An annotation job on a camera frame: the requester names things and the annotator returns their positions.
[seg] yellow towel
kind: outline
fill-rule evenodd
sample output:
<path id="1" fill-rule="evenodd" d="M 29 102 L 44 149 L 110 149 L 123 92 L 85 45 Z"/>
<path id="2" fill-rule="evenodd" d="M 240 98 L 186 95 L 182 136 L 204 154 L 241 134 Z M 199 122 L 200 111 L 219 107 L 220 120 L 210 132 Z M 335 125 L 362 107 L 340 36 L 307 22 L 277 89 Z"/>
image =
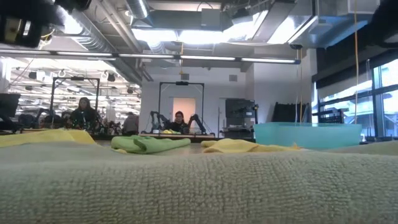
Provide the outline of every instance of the yellow towel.
<path id="1" fill-rule="evenodd" d="M 83 144 L 95 144 L 86 131 L 53 129 L 28 134 L 0 136 L 0 147 L 17 146 L 25 143 L 75 141 Z"/>
<path id="2" fill-rule="evenodd" d="M 239 152 L 281 152 L 281 151 L 298 151 L 300 148 L 296 145 L 292 147 L 269 145 L 264 146 L 245 140 L 222 139 L 219 141 L 202 141 L 204 153 L 223 152 L 223 153 L 239 153 Z"/>

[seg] plastic tub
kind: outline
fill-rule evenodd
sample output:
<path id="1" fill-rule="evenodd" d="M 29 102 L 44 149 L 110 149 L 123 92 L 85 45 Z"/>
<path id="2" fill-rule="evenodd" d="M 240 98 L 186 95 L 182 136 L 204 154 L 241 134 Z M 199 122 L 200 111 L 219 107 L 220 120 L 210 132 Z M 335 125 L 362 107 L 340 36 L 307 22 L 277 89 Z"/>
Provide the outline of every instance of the plastic tub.
<path id="1" fill-rule="evenodd" d="M 274 144 L 323 150 L 356 146 L 361 140 L 360 124 L 266 123 L 254 125 L 258 144 Z"/>

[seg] woman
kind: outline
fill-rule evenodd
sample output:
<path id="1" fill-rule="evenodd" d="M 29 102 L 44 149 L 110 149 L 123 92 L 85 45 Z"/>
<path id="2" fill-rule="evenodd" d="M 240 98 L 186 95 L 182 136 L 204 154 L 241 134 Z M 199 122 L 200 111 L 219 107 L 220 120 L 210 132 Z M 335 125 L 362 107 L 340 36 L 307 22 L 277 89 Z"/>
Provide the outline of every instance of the woman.
<path id="1" fill-rule="evenodd" d="M 166 129 L 171 129 L 173 131 L 178 131 L 183 133 L 183 129 L 187 127 L 187 124 L 184 122 L 184 114 L 181 111 L 176 112 L 175 119 L 173 123 L 170 123 Z"/>
<path id="2" fill-rule="evenodd" d="M 79 100 L 79 107 L 70 115 L 70 119 L 75 128 L 86 129 L 96 121 L 96 111 L 91 108 L 90 101 L 87 97 Z"/>

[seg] vent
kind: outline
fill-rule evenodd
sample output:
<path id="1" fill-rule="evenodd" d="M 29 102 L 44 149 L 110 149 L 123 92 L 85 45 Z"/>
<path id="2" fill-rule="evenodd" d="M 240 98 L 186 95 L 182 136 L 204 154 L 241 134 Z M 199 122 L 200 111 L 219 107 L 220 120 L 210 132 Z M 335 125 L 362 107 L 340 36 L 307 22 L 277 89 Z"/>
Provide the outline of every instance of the vent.
<path id="1" fill-rule="evenodd" d="M 229 81 L 230 82 L 237 82 L 238 81 L 238 75 L 229 75 Z"/>
<path id="2" fill-rule="evenodd" d="M 189 74 L 188 73 L 181 74 L 181 80 L 189 80 Z"/>

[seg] green towel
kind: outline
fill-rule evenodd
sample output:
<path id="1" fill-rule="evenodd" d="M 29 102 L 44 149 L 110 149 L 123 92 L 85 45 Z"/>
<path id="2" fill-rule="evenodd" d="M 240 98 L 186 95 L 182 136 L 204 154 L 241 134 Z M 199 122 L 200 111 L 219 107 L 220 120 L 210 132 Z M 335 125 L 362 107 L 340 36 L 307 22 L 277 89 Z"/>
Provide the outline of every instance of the green towel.
<path id="1" fill-rule="evenodd" d="M 189 139 L 171 140 L 141 136 L 114 137 L 111 141 L 113 149 L 124 149 L 126 152 L 138 154 L 163 152 L 189 144 L 191 144 L 191 140 Z"/>

